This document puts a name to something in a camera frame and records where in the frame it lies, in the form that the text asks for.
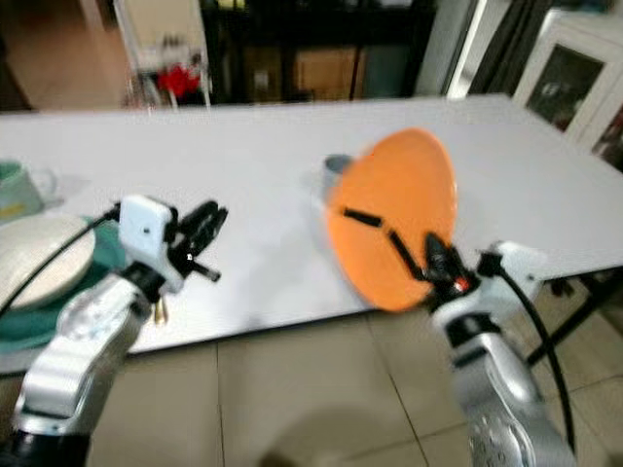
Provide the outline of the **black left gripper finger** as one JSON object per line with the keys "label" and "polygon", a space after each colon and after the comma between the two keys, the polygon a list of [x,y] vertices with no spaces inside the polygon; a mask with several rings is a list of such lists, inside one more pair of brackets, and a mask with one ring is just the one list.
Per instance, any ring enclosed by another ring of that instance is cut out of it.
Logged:
{"label": "black left gripper finger", "polygon": [[230,209],[219,204],[218,201],[210,200],[202,206],[202,220],[199,226],[200,252],[214,243],[228,215],[230,215]]}
{"label": "black left gripper finger", "polygon": [[182,219],[178,227],[178,246],[181,248],[196,248],[203,243],[202,236],[206,224],[206,204],[196,206],[186,218]]}

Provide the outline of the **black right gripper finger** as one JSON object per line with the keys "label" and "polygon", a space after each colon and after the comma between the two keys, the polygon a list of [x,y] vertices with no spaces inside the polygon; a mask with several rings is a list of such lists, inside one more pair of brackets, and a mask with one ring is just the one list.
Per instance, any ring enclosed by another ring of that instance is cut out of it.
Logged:
{"label": "black right gripper finger", "polygon": [[[405,268],[413,280],[427,281],[427,277],[424,276],[424,270],[419,266],[414,259],[413,253],[410,252],[408,245],[402,240],[401,235],[395,227],[389,226],[383,217],[371,213],[361,212],[359,209],[350,208],[350,206],[343,206],[340,209],[340,214],[343,217],[350,218],[352,221],[356,221],[365,226],[377,228],[377,230],[383,230],[387,235],[388,244],[392,246],[396,254],[401,259],[402,267]],[[352,281],[359,279],[364,275],[375,277],[375,279],[385,279],[392,281],[396,279],[396,271],[392,268],[391,264],[377,264],[369,263],[369,258],[362,257],[362,254],[348,254],[349,259],[354,259],[354,262],[343,263],[342,268],[347,277],[350,277]]]}

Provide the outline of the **orange plate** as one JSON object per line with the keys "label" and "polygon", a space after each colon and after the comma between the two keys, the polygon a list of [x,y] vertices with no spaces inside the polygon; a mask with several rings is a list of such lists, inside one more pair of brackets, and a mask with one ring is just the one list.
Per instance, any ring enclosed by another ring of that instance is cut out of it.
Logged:
{"label": "orange plate", "polygon": [[385,232],[343,217],[343,206],[383,217],[424,268],[424,235],[436,233],[451,243],[458,214],[453,164],[440,139],[416,127],[380,139],[343,174],[323,214],[326,236],[343,275],[343,263],[354,262],[348,258],[351,253],[395,269],[392,281],[369,275],[352,281],[346,276],[370,307],[396,312],[422,302],[431,285],[411,279]]}

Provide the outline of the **grey cup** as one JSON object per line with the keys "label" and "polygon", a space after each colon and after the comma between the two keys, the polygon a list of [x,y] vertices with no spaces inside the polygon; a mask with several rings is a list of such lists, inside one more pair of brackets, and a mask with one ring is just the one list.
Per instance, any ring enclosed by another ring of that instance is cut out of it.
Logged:
{"label": "grey cup", "polygon": [[355,157],[348,155],[348,153],[331,153],[325,157],[320,179],[321,200],[328,203],[335,188],[339,186],[340,178],[354,162]]}

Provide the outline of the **black table leg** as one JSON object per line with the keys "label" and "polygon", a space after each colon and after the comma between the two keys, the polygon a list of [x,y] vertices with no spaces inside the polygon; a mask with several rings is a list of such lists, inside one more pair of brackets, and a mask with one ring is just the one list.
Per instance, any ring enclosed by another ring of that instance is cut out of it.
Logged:
{"label": "black table leg", "polygon": [[567,317],[564,323],[557,326],[548,340],[536,346],[534,351],[527,356],[527,365],[530,367],[546,359],[558,345],[561,345],[578,326],[588,319],[589,315],[623,290],[623,267],[573,276],[552,277],[547,280],[547,285],[556,297],[569,297],[573,294],[572,285],[570,285],[573,280],[578,280],[583,285],[587,298],[575,309],[575,312]]}

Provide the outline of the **red object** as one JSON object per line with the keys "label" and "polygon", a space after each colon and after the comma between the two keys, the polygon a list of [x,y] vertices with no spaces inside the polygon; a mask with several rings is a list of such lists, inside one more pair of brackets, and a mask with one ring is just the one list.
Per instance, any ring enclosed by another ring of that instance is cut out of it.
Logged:
{"label": "red object", "polygon": [[202,74],[197,68],[181,63],[166,66],[156,75],[157,88],[173,97],[187,96],[188,93],[201,90],[202,80]]}

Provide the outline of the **cream ceramic bowl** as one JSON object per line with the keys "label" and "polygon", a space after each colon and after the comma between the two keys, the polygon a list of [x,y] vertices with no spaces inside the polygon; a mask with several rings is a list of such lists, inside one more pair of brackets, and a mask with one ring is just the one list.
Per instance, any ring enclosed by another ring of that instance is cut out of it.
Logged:
{"label": "cream ceramic bowl", "polygon": [[[0,293],[6,302],[41,263],[89,225],[72,215],[30,215],[0,227]],[[96,235],[82,235],[14,299],[13,308],[44,305],[68,292],[88,274]]]}

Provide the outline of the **green ceramic mug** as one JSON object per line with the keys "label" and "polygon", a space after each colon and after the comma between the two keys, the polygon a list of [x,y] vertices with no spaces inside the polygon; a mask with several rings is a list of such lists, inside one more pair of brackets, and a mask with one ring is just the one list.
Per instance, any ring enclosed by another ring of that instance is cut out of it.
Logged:
{"label": "green ceramic mug", "polygon": [[0,222],[44,212],[62,200],[56,175],[47,169],[0,161]]}

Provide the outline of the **teal dinner plate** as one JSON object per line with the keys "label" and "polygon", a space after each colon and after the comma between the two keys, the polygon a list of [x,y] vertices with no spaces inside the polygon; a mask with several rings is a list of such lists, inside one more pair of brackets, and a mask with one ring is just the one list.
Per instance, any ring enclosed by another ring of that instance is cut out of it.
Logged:
{"label": "teal dinner plate", "polygon": [[90,266],[65,294],[39,306],[14,307],[0,321],[0,354],[15,354],[27,348],[44,346],[56,333],[59,312],[75,295],[96,285],[110,272],[128,263],[119,240],[116,222],[94,228],[94,246]]}

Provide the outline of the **brown box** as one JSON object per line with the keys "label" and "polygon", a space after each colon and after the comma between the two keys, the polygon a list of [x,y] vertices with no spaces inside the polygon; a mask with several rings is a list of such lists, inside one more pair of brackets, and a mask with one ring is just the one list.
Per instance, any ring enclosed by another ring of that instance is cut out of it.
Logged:
{"label": "brown box", "polygon": [[366,53],[355,46],[300,49],[295,54],[294,90],[310,99],[360,99],[365,58]]}

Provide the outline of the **dark shelf unit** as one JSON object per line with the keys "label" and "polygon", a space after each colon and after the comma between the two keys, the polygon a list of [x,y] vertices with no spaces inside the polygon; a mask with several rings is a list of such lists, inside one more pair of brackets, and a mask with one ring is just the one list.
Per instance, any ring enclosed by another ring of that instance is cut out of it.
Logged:
{"label": "dark shelf unit", "polygon": [[275,49],[276,94],[280,101],[306,102],[311,95],[294,84],[297,53],[346,49],[354,62],[353,84],[362,80],[362,54],[370,48],[400,48],[396,96],[417,93],[420,67],[430,40],[435,0],[387,6],[382,0],[199,0],[206,43],[206,75],[212,105],[252,105],[250,48]]}

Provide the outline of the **white chair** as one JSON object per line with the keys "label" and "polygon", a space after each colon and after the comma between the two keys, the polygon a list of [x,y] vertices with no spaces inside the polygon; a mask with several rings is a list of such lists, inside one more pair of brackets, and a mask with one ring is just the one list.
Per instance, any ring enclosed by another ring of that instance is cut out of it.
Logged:
{"label": "white chair", "polygon": [[[206,107],[212,77],[200,0],[113,0],[122,45],[128,55],[128,93],[132,108]],[[156,85],[157,72],[173,63],[202,74],[202,89],[173,97]]]}

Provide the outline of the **white cabinet with glass door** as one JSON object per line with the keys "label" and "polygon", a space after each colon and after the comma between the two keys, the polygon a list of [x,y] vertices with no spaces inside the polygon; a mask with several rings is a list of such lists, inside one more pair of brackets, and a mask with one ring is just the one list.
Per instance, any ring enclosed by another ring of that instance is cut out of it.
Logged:
{"label": "white cabinet with glass door", "polygon": [[513,101],[623,172],[623,10],[549,13]]}

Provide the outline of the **white door frame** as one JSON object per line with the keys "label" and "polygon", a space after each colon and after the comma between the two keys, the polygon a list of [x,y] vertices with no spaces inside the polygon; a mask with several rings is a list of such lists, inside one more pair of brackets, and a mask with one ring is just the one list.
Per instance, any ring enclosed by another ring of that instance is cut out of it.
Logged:
{"label": "white door frame", "polygon": [[467,97],[506,0],[431,0],[435,8],[414,95]]}

